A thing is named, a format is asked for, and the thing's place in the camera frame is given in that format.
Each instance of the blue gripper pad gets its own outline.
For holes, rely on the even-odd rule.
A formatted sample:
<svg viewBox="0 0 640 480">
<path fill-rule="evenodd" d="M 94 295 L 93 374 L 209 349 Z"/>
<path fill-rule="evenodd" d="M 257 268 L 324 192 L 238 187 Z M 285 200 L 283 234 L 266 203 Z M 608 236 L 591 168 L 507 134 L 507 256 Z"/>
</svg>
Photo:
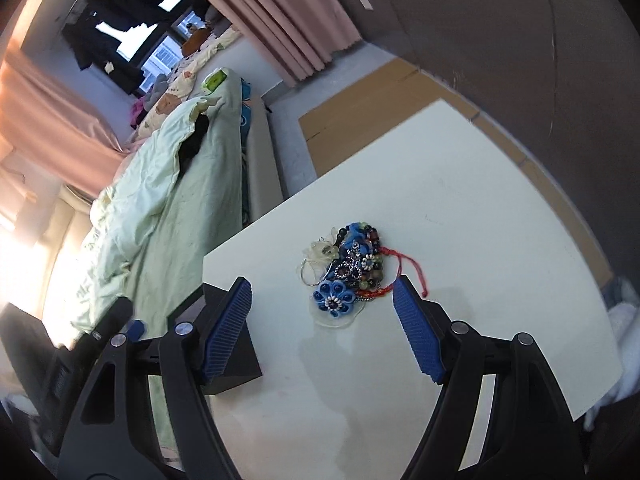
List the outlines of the blue gripper pad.
<svg viewBox="0 0 640 480">
<path fill-rule="evenodd" d="M 140 341 L 142 339 L 142 336 L 145 335 L 146 327 L 145 324 L 139 319 L 131 319 L 124 326 L 123 332 L 130 341 Z"/>
<path fill-rule="evenodd" d="M 251 301 L 251 283 L 243 280 L 229 299 L 205 344 L 204 362 L 200 371 L 207 382 L 224 373 L 226 362 L 229 361 L 251 309 Z"/>
<path fill-rule="evenodd" d="M 445 373 L 440 359 L 440 342 L 420 309 L 419 296 L 409 287 L 411 285 L 403 280 L 397 279 L 394 282 L 394 308 L 420 370 L 430 376 L 434 383 L 438 383 Z"/>
</svg>

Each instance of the brown wall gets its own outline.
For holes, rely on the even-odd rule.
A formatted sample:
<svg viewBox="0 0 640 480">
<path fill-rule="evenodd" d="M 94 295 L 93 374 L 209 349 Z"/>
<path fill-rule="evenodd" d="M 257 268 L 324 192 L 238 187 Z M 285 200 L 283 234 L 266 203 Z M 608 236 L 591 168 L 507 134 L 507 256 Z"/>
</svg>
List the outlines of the brown wall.
<svg viewBox="0 0 640 480">
<path fill-rule="evenodd" d="M 640 288 L 640 37 L 617 0 L 340 0 L 549 170 Z"/>
</svg>

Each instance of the white table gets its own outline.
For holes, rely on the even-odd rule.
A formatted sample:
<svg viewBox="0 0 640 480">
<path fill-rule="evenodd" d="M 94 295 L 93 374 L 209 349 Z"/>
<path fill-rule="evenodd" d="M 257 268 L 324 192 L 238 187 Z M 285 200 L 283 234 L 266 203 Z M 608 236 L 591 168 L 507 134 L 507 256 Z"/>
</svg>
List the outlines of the white table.
<svg viewBox="0 0 640 480">
<path fill-rule="evenodd" d="M 319 327 L 308 312 L 302 250 L 354 221 L 420 261 L 451 319 L 505 339 L 531 333 L 574 418 L 619 377 L 573 240 L 516 166 L 436 102 L 206 256 L 205 282 L 229 288 L 245 276 L 254 290 L 248 325 L 264 376 L 211 401 L 244 478 L 396 480 L 426 428 L 439 387 L 418 370 L 390 296 L 348 328 Z M 491 386 L 463 466 L 479 457 Z"/>
</svg>

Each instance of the jewelry pile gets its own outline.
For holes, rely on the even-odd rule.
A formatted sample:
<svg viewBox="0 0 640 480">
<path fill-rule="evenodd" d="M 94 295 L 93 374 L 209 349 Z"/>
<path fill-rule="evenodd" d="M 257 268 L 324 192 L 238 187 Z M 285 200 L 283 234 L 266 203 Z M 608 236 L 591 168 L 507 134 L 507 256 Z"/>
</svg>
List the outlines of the jewelry pile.
<svg viewBox="0 0 640 480">
<path fill-rule="evenodd" d="M 356 222 L 339 231 L 334 228 L 330 240 L 322 238 L 305 251 L 300 277 L 305 285 L 315 287 L 311 308 L 314 319 L 324 326 L 345 326 L 362 310 L 364 302 L 388 294 L 393 283 L 382 287 L 385 255 L 398 258 L 398 276 L 402 271 L 402 258 L 414 264 L 426 297 L 420 265 L 404 254 L 383 247 L 378 231 L 371 225 Z M 316 276 L 322 276 L 320 280 L 309 283 L 305 279 L 307 265 Z"/>
</svg>

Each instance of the metal bolt head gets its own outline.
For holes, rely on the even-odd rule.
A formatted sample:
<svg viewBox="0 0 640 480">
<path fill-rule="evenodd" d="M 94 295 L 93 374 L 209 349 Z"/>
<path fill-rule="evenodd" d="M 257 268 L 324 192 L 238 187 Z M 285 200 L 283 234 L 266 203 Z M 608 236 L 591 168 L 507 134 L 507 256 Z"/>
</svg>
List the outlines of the metal bolt head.
<svg viewBox="0 0 640 480">
<path fill-rule="evenodd" d="M 469 332 L 469 325 L 462 321 L 454 321 L 451 323 L 451 330 L 458 335 L 463 335 Z"/>
<path fill-rule="evenodd" d="M 115 346 L 117 348 L 118 346 L 124 345 L 124 342 L 126 340 L 127 336 L 125 336 L 124 334 L 116 334 L 111 338 L 111 346 Z"/>
<path fill-rule="evenodd" d="M 177 333 L 177 335 L 187 335 L 191 333 L 192 330 L 193 325 L 187 321 L 185 321 L 184 323 L 180 323 L 175 327 L 175 333 Z"/>
<path fill-rule="evenodd" d="M 518 343 L 524 346 L 529 346 L 533 344 L 533 338 L 526 332 L 520 332 L 518 334 Z"/>
</svg>

